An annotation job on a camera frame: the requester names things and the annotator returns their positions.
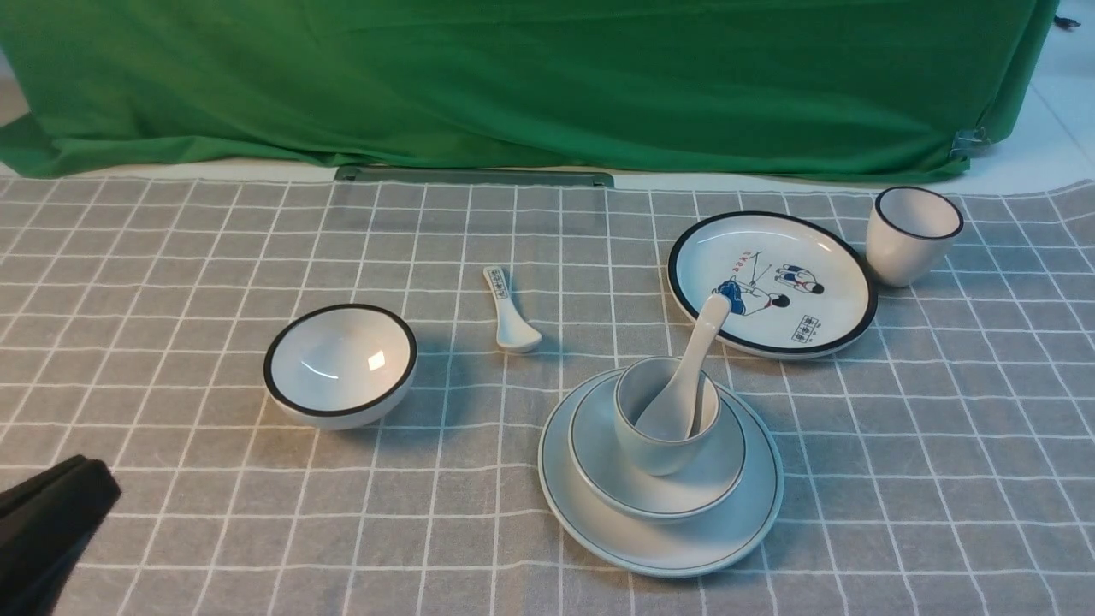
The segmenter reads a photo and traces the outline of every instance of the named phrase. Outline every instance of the teacup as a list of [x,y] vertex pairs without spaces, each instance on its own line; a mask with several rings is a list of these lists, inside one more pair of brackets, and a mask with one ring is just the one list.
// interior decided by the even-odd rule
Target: teacup
[[636,467],[655,477],[677,473],[692,462],[711,437],[722,414],[723,403],[718,392],[707,375],[701,372],[700,426],[694,434],[680,441],[664,441],[648,437],[635,427],[646,407],[672,379],[679,364],[677,358],[641,360],[620,375],[615,386],[615,435],[620,446]]
[[867,263],[883,282],[903,287],[932,269],[965,221],[943,195],[914,186],[887,188],[867,222]]

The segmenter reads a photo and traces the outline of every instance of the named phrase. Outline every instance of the white ceramic cup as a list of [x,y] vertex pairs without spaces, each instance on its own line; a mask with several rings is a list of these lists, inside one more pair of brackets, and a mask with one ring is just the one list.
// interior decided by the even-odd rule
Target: white ceramic cup
[[677,358],[647,358],[632,364],[615,385],[615,435],[631,462],[646,473],[660,477],[684,468],[700,453],[722,414],[723,403],[715,384],[703,372],[700,428],[681,441],[661,441],[635,428],[638,417],[677,372]]
[[867,263],[880,281],[909,286],[943,259],[964,224],[943,195],[915,186],[887,188],[875,198],[867,222]]

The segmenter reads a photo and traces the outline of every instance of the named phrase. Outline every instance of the ceramic spoon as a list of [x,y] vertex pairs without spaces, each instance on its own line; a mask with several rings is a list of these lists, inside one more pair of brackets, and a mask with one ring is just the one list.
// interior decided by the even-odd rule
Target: ceramic spoon
[[487,265],[483,267],[483,276],[491,284],[491,294],[494,295],[494,306],[498,313],[498,334],[495,336],[495,342],[503,350],[512,353],[528,353],[535,349],[543,337],[517,312],[502,267]]
[[677,372],[635,421],[639,432],[662,441],[683,441],[692,434],[695,416],[700,412],[696,392],[703,359],[729,314],[730,302],[719,293],[711,294],[703,302]]

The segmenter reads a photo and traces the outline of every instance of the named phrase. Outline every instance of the stacked dishes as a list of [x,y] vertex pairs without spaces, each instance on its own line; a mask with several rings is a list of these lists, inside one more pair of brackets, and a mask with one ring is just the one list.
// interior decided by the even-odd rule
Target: stacked dishes
[[[664,379],[629,373],[662,367]],[[678,360],[652,358],[579,385],[540,440],[540,484],[564,528],[595,555],[645,576],[683,578],[760,545],[783,500],[775,443],[740,398],[701,375],[700,426],[660,441],[635,423]]]

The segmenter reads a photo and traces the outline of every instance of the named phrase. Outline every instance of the decorated plate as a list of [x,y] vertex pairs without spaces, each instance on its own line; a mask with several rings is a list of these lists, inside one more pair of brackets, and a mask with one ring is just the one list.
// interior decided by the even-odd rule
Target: decorated plate
[[763,211],[707,218],[669,255],[673,295],[692,319],[712,292],[730,300],[718,339],[745,353],[807,360],[863,336],[878,292],[863,258],[805,220]]

